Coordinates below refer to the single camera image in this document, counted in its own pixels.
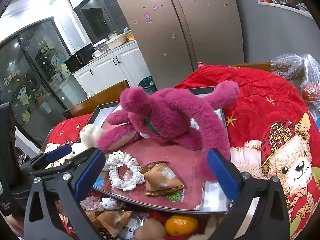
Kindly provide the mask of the clear plastic bag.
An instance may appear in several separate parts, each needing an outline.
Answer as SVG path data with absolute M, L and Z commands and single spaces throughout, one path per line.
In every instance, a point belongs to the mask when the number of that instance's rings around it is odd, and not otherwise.
M 282 54 L 270 62 L 276 75 L 296 81 L 306 104 L 319 109 L 319 63 L 310 55 Z

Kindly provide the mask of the black microwave oven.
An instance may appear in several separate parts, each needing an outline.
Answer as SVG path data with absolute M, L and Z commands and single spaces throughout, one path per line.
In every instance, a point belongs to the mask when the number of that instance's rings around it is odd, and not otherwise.
M 82 67 L 87 65 L 92 59 L 92 54 L 95 52 L 93 44 L 88 43 L 82 48 L 74 52 L 66 61 L 65 65 L 68 70 L 73 74 L 74 72 L 80 70 Z

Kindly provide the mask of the brown triangular snack packet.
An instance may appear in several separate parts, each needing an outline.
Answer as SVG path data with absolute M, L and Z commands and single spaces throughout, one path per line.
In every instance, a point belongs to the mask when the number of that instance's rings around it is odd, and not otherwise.
M 166 196 L 184 189 L 184 184 L 165 161 L 150 163 L 139 171 L 145 179 L 146 195 Z

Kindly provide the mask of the pink ruffled scrunchie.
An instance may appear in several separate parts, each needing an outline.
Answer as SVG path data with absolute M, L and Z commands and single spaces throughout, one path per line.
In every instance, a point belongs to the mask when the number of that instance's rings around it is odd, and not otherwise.
M 80 201 L 80 206 L 84 211 L 103 211 L 103 204 L 101 197 L 87 197 L 85 200 Z

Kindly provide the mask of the white plush bunny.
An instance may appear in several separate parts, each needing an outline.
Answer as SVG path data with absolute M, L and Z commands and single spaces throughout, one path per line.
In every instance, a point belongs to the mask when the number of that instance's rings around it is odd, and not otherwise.
M 98 127 L 94 124 L 86 125 L 79 133 L 80 142 L 71 142 L 71 153 L 54 162 L 51 162 L 46 168 L 60 166 L 90 147 L 98 148 L 98 140 L 103 134 L 105 134 L 105 131 L 101 127 Z

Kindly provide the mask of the cream plastic basin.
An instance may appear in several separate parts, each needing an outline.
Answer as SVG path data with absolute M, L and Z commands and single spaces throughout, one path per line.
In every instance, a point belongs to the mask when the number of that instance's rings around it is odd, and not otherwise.
M 127 42 L 127 35 L 125 33 L 122 33 L 108 40 L 106 44 L 111 50 L 114 50 L 115 48 L 122 46 L 126 42 Z

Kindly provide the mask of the white knitted scrunchie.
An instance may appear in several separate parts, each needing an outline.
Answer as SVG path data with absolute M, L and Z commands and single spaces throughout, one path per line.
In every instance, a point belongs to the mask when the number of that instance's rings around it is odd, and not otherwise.
M 108 179 L 115 189 L 131 191 L 145 182 L 138 161 L 126 152 L 117 151 L 109 154 L 106 167 Z

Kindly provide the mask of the black sliding glass door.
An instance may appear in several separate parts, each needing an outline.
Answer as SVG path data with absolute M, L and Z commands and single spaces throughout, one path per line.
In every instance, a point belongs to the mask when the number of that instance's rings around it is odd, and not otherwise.
M 1 42 L 1 102 L 12 104 L 18 129 L 36 146 L 87 98 L 65 64 L 70 56 L 52 18 Z

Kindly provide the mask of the brown egg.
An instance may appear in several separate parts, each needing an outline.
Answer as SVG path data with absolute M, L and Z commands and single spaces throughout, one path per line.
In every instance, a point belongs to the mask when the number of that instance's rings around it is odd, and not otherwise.
M 164 239 L 167 235 L 165 227 L 157 220 L 148 219 L 134 233 L 136 240 Z

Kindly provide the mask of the brown triangular packet left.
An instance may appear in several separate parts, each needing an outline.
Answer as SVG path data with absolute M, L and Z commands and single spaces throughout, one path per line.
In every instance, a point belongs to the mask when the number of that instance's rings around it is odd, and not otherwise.
M 106 210 L 97 217 L 97 220 L 113 237 L 116 237 L 128 224 L 131 217 L 132 211 Z

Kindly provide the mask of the magenta plush bunny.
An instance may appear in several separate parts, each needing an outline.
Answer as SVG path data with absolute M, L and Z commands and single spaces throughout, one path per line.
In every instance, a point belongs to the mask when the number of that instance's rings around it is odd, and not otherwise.
M 100 136 L 97 147 L 107 153 L 143 137 L 204 154 L 216 148 L 229 160 L 228 134 L 215 111 L 235 103 L 239 93 L 234 81 L 219 83 L 202 98 L 187 89 L 165 88 L 147 94 L 141 87 L 127 88 L 120 95 L 121 109 L 106 118 L 113 128 Z

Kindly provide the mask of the steel double door refrigerator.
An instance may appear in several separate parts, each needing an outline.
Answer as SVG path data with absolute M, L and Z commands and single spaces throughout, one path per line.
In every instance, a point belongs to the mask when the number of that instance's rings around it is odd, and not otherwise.
M 158 89 L 173 87 L 199 62 L 243 63 L 236 0 L 117 0 Z

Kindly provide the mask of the white kitchen cabinet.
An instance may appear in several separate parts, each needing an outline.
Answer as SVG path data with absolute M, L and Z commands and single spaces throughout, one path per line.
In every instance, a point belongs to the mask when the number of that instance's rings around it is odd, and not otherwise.
M 127 42 L 73 73 L 87 96 L 126 80 L 130 87 L 149 77 L 150 71 L 135 41 Z

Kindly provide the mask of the red bear print blanket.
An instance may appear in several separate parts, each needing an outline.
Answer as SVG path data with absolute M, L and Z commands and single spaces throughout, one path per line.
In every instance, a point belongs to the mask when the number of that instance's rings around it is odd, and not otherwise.
M 289 215 L 289 239 L 301 238 L 303 230 L 319 215 L 319 130 L 316 123 L 295 87 L 279 75 L 264 70 L 204 66 L 174 89 L 187 89 L 202 98 L 223 81 L 234 81 L 240 88 L 235 103 L 215 111 L 228 134 L 230 159 L 226 160 L 253 178 L 279 178 Z M 49 142 L 47 150 L 63 146 L 69 128 L 74 128 L 80 138 L 80 131 L 88 124 L 86 116 L 61 122 L 53 130 L 56 140 Z M 201 150 L 193 151 L 173 142 L 160 144 L 143 137 L 118 150 L 143 142 L 156 147 L 138 155 L 139 164 L 163 161 L 159 152 L 170 146 L 169 160 L 174 163 L 176 176 L 217 181 L 208 165 L 207 154 Z

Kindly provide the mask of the orange mandarin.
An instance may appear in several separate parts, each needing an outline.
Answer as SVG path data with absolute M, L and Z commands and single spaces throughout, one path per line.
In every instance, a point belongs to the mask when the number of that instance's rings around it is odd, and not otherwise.
M 189 216 L 173 215 L 165 223 L 166 232 L 171 236 L 183 236 L 194 232 L 198 220 Z

